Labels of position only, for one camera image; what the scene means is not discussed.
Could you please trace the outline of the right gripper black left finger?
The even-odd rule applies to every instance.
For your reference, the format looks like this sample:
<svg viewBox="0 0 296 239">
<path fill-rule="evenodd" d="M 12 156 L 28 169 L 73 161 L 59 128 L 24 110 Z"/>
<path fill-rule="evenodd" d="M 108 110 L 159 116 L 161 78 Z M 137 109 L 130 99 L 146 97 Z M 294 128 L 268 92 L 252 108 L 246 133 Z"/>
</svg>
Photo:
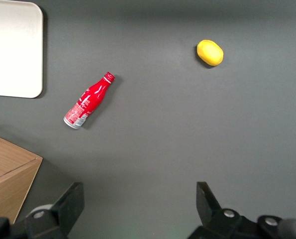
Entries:
<svg viewBox="0 0 296 239">
<path fill-rule="evenodd" d="M 73 183 L 54 203 L 32 210 L 24 219 L 29 239 L 67 239 L 85 206 L 84 185 Z"/>
</svg>

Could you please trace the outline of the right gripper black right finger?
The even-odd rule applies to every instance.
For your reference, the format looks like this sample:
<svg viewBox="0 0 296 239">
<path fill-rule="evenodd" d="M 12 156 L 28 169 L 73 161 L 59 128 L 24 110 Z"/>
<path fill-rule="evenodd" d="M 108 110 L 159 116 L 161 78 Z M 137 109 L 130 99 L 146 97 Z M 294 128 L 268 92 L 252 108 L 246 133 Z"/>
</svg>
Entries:
<svg viewBox="0 0 296 239">
<path fill-rule="evenodd" d="M 197 182 L 196 206 L 202 225 L 190 239 L 230 239 L 241 225 L 241 216 L 232 209 L 223 209 L 206 182 Z"/>
</svg>

